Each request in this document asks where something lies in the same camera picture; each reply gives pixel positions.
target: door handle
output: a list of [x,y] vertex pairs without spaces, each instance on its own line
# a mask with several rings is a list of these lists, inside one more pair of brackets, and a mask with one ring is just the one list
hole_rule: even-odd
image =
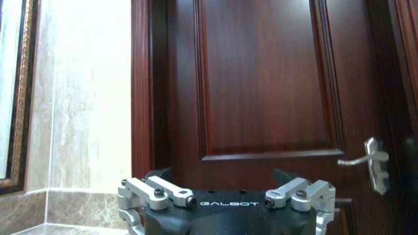
[[364,150],[366,156],[351,161],[339,159],[336,164],[352,166],[367,162],[372,190],[383,195],[388,190],[388,173],[384,170],[384,164],[388,161],[388,153],[382,150],[379,141],[375,138],[370,138],[364,142]]

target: beige marble wall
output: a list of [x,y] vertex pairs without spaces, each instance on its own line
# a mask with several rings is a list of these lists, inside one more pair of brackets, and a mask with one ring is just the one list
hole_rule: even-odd
[[131,176],[129,33],[129,0],[40,1],[26,193],[0,198],[0,235],[45,218],[125,228],[116,192]]
[[128,0],[43,0],[53,45],[52,188],[116,192],[131,176],[129,11]]

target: silver metal bracket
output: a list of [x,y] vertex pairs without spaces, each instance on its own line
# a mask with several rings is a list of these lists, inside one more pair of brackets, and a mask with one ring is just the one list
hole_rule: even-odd
[[295,178],[291,182],[276,189],[266,192],[264,205],[270,209],[286,206],[286,201],[291,198],[298,190],[307,187],[308,181],[303,178]]
[[334,220],[335,187],[326,181],[318,180],[306,190],[292,195],[291,206],[299,212],[314,208],[316,212],[316,235],[324,235],[327,224]]
[[117,189],[119,216],[127,222],[129,234],[144,235],[145,229],[140,222],[139,208],[149,206],[152,210],[163,210],[168,206],[168,194],[153,189],[139,179],[121,181]]
[[164,189],[169,199],[177,207],[192,208],[196,206],[193,192],[188,188],[180,188],[157,176],[151,176],[145,180],[145,184],[153,188]]

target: mirror frame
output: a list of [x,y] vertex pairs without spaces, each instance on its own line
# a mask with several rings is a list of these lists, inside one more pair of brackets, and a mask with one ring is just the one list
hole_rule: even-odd
[[22,0],[16,83],[5,178],[0,179],[0,195],[22,191],[25,183],[29,116],[33,82],[33,58],[37,23],[37,1]]

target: hole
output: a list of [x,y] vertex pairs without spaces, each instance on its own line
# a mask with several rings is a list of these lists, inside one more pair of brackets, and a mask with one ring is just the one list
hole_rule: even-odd
[[191,200],[189,200],[189,207],[195,207],[195,206],[196,206],[196,203],[197,203],[196,199],[195,199],[195,198],[191,199]]
[[271,194],[272,194],[274,196],[280,196],[280,193],[276,192],[276,191],[272,191]]
[[264,205],[268,207],[271,206],[271,201],[268,199],[264,200]]

